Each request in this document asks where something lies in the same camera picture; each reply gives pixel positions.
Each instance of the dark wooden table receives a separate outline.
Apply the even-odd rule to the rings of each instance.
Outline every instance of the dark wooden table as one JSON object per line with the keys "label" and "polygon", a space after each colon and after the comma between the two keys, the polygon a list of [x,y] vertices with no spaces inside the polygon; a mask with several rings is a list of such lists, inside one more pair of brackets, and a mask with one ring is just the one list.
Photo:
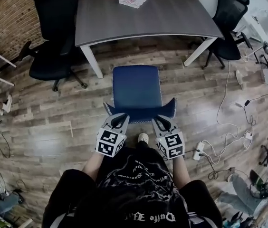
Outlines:
{"label": "dark wooden table", "polygon": [[118,0],[79,0],[75,45],[81,47],[99,78],[103,75],[91,45],[157,35],[208,37],[186,60],[186,66],[216,38],[222,37],[198,0],[147,0],[138,9],[119,4]]}

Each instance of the gray cloth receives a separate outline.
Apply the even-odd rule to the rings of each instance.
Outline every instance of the gray cloth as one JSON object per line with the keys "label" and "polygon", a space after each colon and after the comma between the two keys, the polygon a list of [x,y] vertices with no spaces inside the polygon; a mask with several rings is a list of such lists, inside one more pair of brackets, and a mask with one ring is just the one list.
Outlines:
{"label": "gray cloth", "polygon": [[238,174],[233,174],[230,180],[237,195],[223,192],[220,194],[218,201],[228,203],[243,213],[253,215],[262,199],[254,198],[253,196],[256,196],[256,194],[251,195],[246,182]]}
{"label": "gray cloth", "polygon": [[18,205],[19,195],[10,194],[4,200],[0,200],[0,214],[10,211],[13,207]]}

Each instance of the power plug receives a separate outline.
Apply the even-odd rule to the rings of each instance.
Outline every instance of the power plug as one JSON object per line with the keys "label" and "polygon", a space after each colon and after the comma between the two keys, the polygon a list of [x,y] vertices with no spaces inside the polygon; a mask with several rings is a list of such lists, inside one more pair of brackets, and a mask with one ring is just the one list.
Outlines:
{"label": "power plug", "polygon": [[205,144],[203,142],[199,142],[196,146],[196,150],[194,152],[194,155],[193,155],[193,159],[196,160],[196,161],[199,161],[201,156],[200,154],[202,153],[203,149],[205,147]]}
{"label": "power plug", "polygon": [[252,134],[246,133],[245,134],[245,139],[252,140]]}

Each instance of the blue leather seat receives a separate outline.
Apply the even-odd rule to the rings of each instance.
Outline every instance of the blue leather seat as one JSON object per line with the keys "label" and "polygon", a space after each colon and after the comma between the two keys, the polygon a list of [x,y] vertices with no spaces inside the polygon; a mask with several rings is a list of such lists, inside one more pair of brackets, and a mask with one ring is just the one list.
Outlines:
{"label": "blue leather seat", "polygon": [[118,66],[113,70],[113,102],[104,102],[109,115],[127,113],[130,123],[150,122],[157,115],[174,118],[177,100],[162,105],[159,72],[155,66]]}

